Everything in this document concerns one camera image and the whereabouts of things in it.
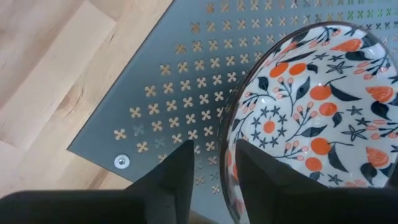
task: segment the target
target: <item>wooden floor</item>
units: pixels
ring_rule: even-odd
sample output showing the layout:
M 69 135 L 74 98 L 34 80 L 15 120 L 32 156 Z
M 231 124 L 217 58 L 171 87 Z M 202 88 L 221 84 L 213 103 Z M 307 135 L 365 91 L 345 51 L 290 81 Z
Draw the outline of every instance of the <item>wooden floor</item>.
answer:
M 0 197 L 130 184 L 66 149 L 171 1 L 1 1 Z

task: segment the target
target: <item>metal screw head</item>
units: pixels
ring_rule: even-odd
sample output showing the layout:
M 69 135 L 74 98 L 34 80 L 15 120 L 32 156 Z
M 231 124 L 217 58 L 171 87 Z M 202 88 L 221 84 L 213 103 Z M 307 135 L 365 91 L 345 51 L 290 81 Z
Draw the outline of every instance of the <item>metal screw head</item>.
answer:
M 130 159 L 124 154 L 120 154 L 114 158 L 114 166 L 118 169 L 125 169 L 130 165 Z

